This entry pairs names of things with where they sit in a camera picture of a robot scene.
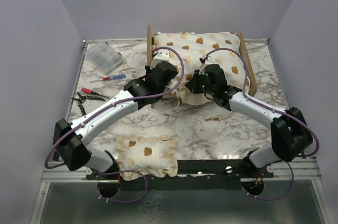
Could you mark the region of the large bear print cushion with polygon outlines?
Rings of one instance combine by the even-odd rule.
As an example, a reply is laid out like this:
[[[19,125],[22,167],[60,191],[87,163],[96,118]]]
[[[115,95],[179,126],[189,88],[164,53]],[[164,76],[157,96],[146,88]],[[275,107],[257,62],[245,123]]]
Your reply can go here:
[[[257,83],[254,76],[247,48],[240,33],[161,33],[153,36],[155,48],[167,46],[179,53],[184,64],[184,77],[180,85],[171,94],[165,95],[165,99],[177,99],[179,103],[192,106],[200,106],[209,101],[202,94],[194,94],[185,86],[195,70],[203,67],[200,58],[208,52],[218,48],[229,48],[229,51],[218,51],[208,56],[224,69],[226,80],[229,84],[241,88],[244,82],[245,70],[240,58],[234,53],[237,51],[245,61],[248,68],[248,80],[245,90],[250,95],[257,92]]]

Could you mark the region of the wooden pet bed frame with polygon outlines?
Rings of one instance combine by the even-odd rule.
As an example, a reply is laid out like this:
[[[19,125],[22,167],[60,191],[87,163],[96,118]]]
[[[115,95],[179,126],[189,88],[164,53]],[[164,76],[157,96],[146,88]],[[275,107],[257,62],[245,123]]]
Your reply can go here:
[[[247,51],[247,48],[246,48],[245,40],[244,40],[243,35],[240,31],[239,32],[232,32],[232,34],[235,34],[240,39],[239,53],[246,63],[247,70],[248,70],[248,78],[250,80],[249,92],[248,93],[249,93],[250,96],[254,96],[257,92],[258,86],[257,86],[255,74],[254,74],[254,71],[252,69],[252,65],[251,65],[251,62],[250,62],[249,54],[248,54],[248,51]],[[155,44],[153,36],[154,35],[153,35],[152,27],[150,25],[148,25],[148,27],[147,27],[147,39],[146,39],[146,41],[147,41],[146,42],[147,43],[147,51],[146,51],[146,66],[145,66],[145,69],[149,69],[149,67],[151,65],[151,61],[153,59],[152,50],[153,50],[153,47],[154,47],[154,44]]]

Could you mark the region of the small bear print pillow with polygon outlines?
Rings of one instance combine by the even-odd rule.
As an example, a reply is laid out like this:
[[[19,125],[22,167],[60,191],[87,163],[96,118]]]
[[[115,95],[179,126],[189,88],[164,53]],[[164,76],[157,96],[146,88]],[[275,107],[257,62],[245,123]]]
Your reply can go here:
[[[157,178],[175,177],[178,162],[175,154],[176,141],[168,135],[141,137],[121,135],[115,143],[117,162],[125,181],[135,180],[141,175]]]

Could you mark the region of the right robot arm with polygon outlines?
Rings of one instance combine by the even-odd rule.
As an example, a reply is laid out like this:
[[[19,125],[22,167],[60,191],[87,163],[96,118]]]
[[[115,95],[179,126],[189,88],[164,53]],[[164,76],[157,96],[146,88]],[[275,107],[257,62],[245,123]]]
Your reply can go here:
[[[186,87],[192,93],[204,94],[218,106],[241,113],[270,130],[271,143],[245,157],[242,170],[246,176],[256,176],[263,166],[270,163],[292,161],[313,142],[299,109],[275,108],[246,96],[243,90],[227,83],[219,65],[208,65],[201,72],[196,70]]]

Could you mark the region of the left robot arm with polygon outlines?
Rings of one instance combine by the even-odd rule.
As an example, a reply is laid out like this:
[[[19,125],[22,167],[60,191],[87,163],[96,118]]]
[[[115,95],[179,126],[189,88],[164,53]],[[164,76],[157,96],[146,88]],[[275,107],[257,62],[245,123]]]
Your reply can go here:
[[[175,66],[162,61],[145,79],[131,80],[115,97],[91,113],[72,122],[59,120],[54,129],[53,149],[70,171],[88,167],[105,179],[113,178],[118,170],[117,161],[108,151],[90,148],[90,142],[121,118],[159,101],[177,74]]]

